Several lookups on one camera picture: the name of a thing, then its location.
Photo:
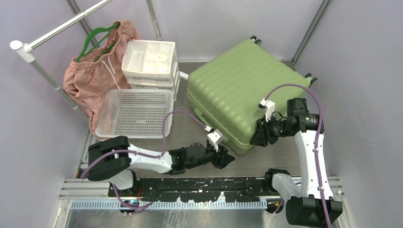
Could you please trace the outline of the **green hard-shell suitcase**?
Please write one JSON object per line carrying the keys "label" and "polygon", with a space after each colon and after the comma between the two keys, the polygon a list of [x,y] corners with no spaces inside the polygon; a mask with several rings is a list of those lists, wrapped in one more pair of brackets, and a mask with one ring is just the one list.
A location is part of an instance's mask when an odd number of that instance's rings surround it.
{"label": "green hard-shell suitcase", "polygon": [[256,121],[265,116],[260,101],[266,97],[273,101],[279,117],[286,114],[287,101],[303,97],[314,81],[276,59],[252,36],[191,72],[187,96],[196,115],[244,155],[252,149]]}

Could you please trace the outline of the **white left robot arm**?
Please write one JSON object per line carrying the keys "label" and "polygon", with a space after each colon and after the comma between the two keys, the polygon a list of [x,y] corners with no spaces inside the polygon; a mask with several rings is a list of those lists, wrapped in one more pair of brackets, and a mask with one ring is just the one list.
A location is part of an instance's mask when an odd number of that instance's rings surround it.
{"label": "white left robot arm", "polygon": [[89,146],[88,167],[80,178],[108,181],[125,195],[133,196],[139,189],[135,169],[180,175],[208,163],[223,169],[234,160],[235,157],[229,154],[228,149],[210,142],[156,152],[130,144],[126,136],[118,136]]}

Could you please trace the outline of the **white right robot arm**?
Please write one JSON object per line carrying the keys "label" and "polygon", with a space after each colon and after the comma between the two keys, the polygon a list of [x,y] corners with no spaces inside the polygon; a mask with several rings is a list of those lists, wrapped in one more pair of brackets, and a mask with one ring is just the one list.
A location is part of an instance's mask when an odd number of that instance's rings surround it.
{"label": "white right robot arm", "polygon": [[262,99],[259,108],[265,115],[256,121],[257,131],[251,145],[273,145],[280,137],[295,139],[301,168],[301,183],[296,184],[288,171],[269,169],[265,192],[283,199],[287,222],[312,228],[329,228],[343,212],[336,201],[326,174],[323,154],[324,126],[319,114],[312,114],[304,98],[287,101],[287,116],[276,119],[275,103]]}

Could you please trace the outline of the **white perforated plastic basket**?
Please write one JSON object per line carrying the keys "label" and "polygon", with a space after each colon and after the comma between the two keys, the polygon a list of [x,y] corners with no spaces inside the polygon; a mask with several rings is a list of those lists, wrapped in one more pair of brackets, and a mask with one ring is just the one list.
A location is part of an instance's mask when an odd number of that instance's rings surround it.
{"label": "white perforated plastic basket", "polygon": [[111,90],[105,96],[95,134],[98,138],[162,139],[168,136],[174,99],[170,90]]}

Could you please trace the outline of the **white plastic drawer organizer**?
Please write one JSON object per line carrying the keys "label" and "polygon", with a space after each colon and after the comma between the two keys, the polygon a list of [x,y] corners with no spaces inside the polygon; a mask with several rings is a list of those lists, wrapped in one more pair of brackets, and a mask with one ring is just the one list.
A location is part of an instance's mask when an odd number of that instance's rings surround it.
{"label": "white plastic drawer organizer", "polygon": [[132,89],[170,90],[176,100],[180,83],[176,43],[129,41],[122,60],[122,72]]}

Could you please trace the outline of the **pink cloth garment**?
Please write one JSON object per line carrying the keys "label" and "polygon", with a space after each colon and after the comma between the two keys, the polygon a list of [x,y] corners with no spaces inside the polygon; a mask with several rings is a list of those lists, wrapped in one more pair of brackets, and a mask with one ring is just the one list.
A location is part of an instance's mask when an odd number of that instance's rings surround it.
{"label": "pink cloth garment", "polygon": [[116,21],[103,46],[82,57],[73,57],[65,72],[63,88],[87,115],[92,133],[97,128],[106,94],[130,88],[122,72],[122,61],[128,43],[139,38],[132,21]]}

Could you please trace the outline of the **white metal clothes rack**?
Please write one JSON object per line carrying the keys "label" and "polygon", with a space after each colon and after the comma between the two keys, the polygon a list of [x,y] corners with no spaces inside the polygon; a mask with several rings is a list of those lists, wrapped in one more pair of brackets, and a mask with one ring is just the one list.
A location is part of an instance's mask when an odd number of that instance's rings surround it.
{"label": "white metal clothes rack", "polygon": [[22,40],[33,44],[33,55],[58,83],[73,56],[84,45],[84,32],[73,25],[57,35],[46,34],[73,18],[63,0],[5,0],[0,3],[3,29],[1,116],[7,123],[85,125],[86,119],[67,104],[52,85],[9,46]]}

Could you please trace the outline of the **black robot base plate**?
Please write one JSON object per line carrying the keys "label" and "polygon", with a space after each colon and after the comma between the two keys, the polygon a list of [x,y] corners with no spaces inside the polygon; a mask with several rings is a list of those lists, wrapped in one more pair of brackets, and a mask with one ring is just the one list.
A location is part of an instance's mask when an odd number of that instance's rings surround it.
{"label": "black robot base plate", "polygon": [[279,196],[267,180],[256,177],[140,178],[132,188],[117,192],[121,198],[146,202],[216,202],[221,194],[225,202],[257,202],[261,197]]}

